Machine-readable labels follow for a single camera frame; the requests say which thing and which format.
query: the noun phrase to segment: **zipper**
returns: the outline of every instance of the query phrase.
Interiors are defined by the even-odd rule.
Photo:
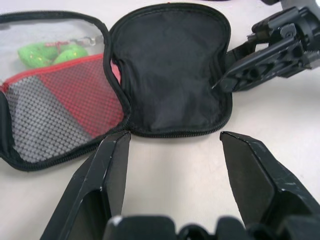
[[[89,16],[89,15],[81,14],[78,12],[57,11],[57,10],[16,11],[16,12],[8,12],[8,13],[0,14],[0,24],[6,24],[6,23],[11,23],[11,22],[17,22],[17,21],[61,20],[61,19],[84,20],[84,21],[87,21],[89,23],[94,24],[101,31],[103,39],[104,39],[104,46],[105,46],[104,53],[103,53],[103,69],[104,69],[104,72],[109,73],[111,71],[111,66],[110,66],[110,69],[107,67],[107,63],[105,62],[105,59],[111,59],[111,57],[110,57],[111,37],[110,37],[109,31],[108,31],[106,25],[103,22],[101,22],[99,19],[92,17],[92,16]],[[113,79],[113,78],[115,78],[115,77],[112,75],[112,77],[111,77],[112,80],[110,80],[110,78],[108,78],[108,80],[109,80],[111,87],[115,91],[115,88],[113,86],[114,84],[111,84],[111,82],[116,81],[118,83],[118,81],[117,81],[117,79]],[[123,114],[124,114],[123,121],[117,127],[109,130],[106,134],[99,136],[99,137],[96,137],[91,142],[87,143],[86,145],[79,146],[78,148],[74,149],[71,153],[69,153],[63,157],[53,157],[53,158],[47,159],[42,162],[37,162],[37,163],[30,163],[30,162],[26,162],[26,161],[19,162],[19,161],[23,161],[23,159],[21,159],[21,158],[18,161],[17,160],[13,161],[12,159],[10,159],[2,154],[0,154],[0,157],[3,158],[9,165],[11,165],[12,167],[14,167],[18,170],[31,172],[31,171],[46,169],[46,168],[49,168],[49,167],[52,167],[52,166],[55,166],[58,164],[62,164],[67,161],[70,161],[72,159],[75,159],[77,157],[80,157],[84,154],[90,153],[90,152],[94,151],[95,149],[97,149],[100,142],[107,135],[113,134],[115,132],[120,132],[120,131],[127,128],[129,114],[128,114],[128,116],[125,116],[127,113],[124,111],[124,104],[125,103],[123,103],[121,101],[121,99],[119,98],[119,101],[122,105]]]
[[[157,4],[157,5],[152,5],[152,6],[146,6],[146,7],[142,7],[140,9],[137,9],[125,16],[123,16],[120,20],[118,20],[110,29],[110,35],[116,35],[118,29],[125,24],[127,21],[130,21],[131,19],[139,16],[139,15],[143,15],[143,14],[147,14],[149,12],[155,11],[155,10],[162,10],[165,8],[170,8],[170,9],[190,9],[193,8],[195,10],[198,9],[202,9],[202,10],[207,10],[208,8],[210,8],[209,6],[206,5],[201,5],[201,4],[194,4],[194,3],[187,3],[187,2],[168,2],[168,3],[163,3],[163,4]],[[228,39],[226,39],[227,44],[225,45],[225,49],[223,50],[224,53],[227,52],[227,48],[230,42],[230,37],[231,37],[231,27],[230,24],[228,25]],[[129,87],[130,85],[124,81],[124,79],[121,79],[121,86],[126,86]],[[140,136],[140,137],[145,137],[145,138],[186,138],[186,137],[197,137],[197,136],[202,136],[202,135],[207,135],[207,134],[211,134],[214,133],[220,129],[222,129],[227,122],[229,121],[231,114],[232,114],[232,109],[233,109],[233,103],[232,103],[232,94],[231,93],[227,93],[226,94],[226,109],[227,109],[227,113],[225,114],[225,116],[223,117],[223,119],[220,120],[220,122],[218,124],[216,124],[213,128],[205,128],[205,129],[200,129],[200,130],[194,130],[194,129],[184,129],[183,131],[179,132],[179,131],[162,131],[159,133],[146,133],[143,132],[141,130],[137,130],[134,128],[134,124],[132,124],[131,121],[131,116],[128,120],[127,123],[127,127],[129,126],[130,131],[136,135],[136,136]]]

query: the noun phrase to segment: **clamp jaw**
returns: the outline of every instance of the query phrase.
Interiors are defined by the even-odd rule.
[[[282,0],[281,4],[283,11],[253,25],[248,41],[227,53],[226,72],[218,82],[224,92],[249,90],[274,77],[289,78],[320,66],[320,9],[316,1]],[[261,44],[267,48],[256,51]]]

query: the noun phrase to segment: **mesh pocket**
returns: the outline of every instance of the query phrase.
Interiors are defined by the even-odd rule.
[[[15,23],[4,28],[0,42],[22,26]],[[29,34],[2,43],[7,47],[0,54],[7,65],[0,67],[6,78],[1,88],[9,105],[13,148],[22,160],[38,163],[106,134],[123,120],[124,113],[104,73],[104,44],[98,28],[81,20],[26,26],[42,41],[31,43],[37,34]]]

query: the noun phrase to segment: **open case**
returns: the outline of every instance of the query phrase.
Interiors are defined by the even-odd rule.
[[[0,15],[0,157],[22,171],[94,150],[109,134],[209,134],[232,112],[213,87],[225,73],[231,28],[217,10],[166,3],[110,30],[75,12]]]

